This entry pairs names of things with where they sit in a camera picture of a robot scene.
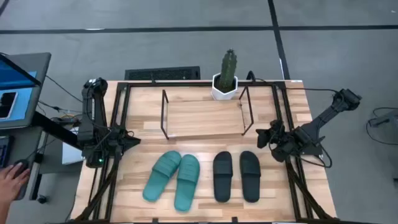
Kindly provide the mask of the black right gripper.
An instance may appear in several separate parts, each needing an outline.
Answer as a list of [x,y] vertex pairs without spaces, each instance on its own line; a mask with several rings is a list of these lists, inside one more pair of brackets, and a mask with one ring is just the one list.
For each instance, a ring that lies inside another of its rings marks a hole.
[[270,122],[270,129],[257,129],[257,147],[262,149],[269,143],[271,155],[278,162],[284,162],[290,156],[299,154],[299,145],[291,132],[285,132],[282,120]]

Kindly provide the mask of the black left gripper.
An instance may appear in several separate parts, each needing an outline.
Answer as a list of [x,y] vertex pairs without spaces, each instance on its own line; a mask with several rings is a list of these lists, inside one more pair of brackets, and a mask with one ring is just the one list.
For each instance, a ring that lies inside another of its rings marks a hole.
[[108,154],[123,155],[126,149],[130,149],[141,143],[141,139],[134,137],[134,131],[126,129],[112,129],[107,138]]

